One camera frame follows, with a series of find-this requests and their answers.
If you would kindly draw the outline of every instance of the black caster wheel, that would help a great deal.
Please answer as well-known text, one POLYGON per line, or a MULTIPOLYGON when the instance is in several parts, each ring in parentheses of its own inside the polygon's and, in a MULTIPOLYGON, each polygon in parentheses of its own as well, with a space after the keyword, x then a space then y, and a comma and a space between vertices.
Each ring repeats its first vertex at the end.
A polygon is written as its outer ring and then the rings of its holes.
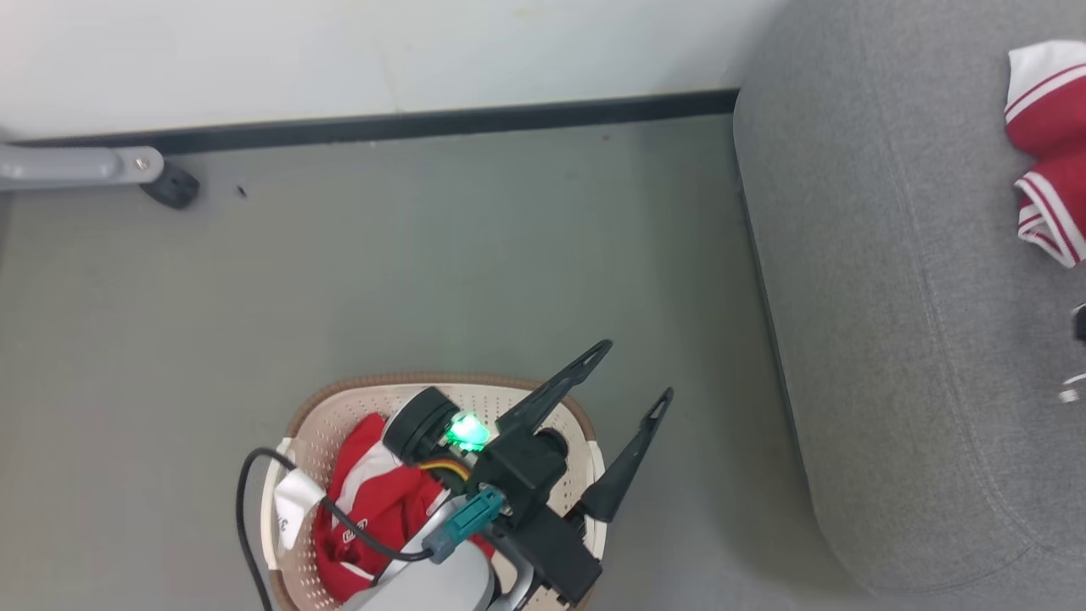
POLYGON ((154 201, 174 209, 185 209, 200 192, 200 181, 168 161, 157 178, 140 187, 154 201))

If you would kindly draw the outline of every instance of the white label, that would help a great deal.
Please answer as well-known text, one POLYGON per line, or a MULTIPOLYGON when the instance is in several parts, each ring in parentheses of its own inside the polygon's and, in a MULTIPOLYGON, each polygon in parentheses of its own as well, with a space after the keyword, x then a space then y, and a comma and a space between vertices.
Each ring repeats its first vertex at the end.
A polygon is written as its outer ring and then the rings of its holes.
POLYGON ((301 469, 287 474, 275 487, 275 512, 278 521, 279 542, 287 549, 294 548, 298 533, 302 530, 302 521, 320 499, 325 492, 301 469))

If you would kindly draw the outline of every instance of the plastic basket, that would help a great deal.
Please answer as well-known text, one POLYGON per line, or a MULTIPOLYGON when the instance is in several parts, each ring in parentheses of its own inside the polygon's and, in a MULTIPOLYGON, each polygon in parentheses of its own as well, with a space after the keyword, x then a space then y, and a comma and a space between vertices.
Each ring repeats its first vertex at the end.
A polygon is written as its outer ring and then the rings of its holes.
MULTIPOLYGON (((539 383, 498 377, 408 374, 348 380, 311 397, 294 416, 278 450, 290 457, 310 478, 327 488, 343 440, 368 415, 391 417, 407 400, 428 386, 437 386, 460 409, 479 418, 491 433, 497 417, 508 411, 539 383)), ((604 472, 595 431, 581 407, 570 397, 555 408, 544 427, 555 429, 569 445, 568 469, 551 493, 548 505, 564 514, 604 472)), ((283 611, 334 611, 340 604, 328 595, 317 575, 313 546, 313 513, 306 517, 293 549, 279 543, 273 494, 285 473, 278 464, 268 469, 261 499, 261 544, 268 564, 272 591, 283 611)), ((589 520, 585 546, 602 559, 606 524, 589 520)), ((500 555, 493 561, 503 584, 516 574, 500 555)), ((560 611, 566 606, 557 595, 540 588, 526 609, 560 611)))

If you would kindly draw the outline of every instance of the red and white garment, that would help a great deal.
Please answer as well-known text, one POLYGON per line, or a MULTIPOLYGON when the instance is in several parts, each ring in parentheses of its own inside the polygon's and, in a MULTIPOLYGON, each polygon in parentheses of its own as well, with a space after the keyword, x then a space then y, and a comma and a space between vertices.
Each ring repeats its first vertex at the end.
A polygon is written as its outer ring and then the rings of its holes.
POLYGON ((1039 161, 1015 186, 1019 237, 1072 267, 1086 258, 1086 42, 1011 52, 1007 133, 1039 161))
MULTIPOLYGON (((449 497, 426 472, 405 467, 384 444, 384 420, 370 415, 348 435, 332 471, 328 497, 355 524, 392 549, 403 546, 449 497)), ((472 539, 476 545, 482 542, 472 539)), ((369 588, 389 559, 357 540, 325 508, 313 522, 317 574, 328 594, 345 602, 369 588)), ((480 545, 488 556, 493 548, 480 545)))

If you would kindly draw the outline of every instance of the white wall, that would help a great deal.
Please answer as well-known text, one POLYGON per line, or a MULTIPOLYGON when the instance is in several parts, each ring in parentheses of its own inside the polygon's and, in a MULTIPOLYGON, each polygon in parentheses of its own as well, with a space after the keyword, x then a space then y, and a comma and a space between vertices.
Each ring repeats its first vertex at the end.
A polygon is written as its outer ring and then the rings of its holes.
POLYGON ((737 87, 787 0, 0 0, 0 138, 737 87))

